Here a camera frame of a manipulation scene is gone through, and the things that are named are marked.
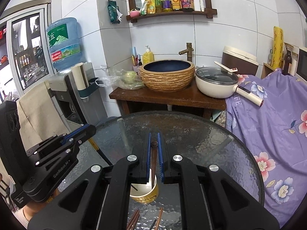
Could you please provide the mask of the left hand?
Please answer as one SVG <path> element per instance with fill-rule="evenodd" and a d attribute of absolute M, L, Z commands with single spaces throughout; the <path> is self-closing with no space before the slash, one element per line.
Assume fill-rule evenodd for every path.
<path fill-rule="evenodd" d="M 23 207 L 23 214 L 27 221 L 30 221 L 35 214 L 46 207 L 56 196 L 60 194 L 60 191 L 56 189 L 52 195 L 45 202 L 31 201 Z"/>

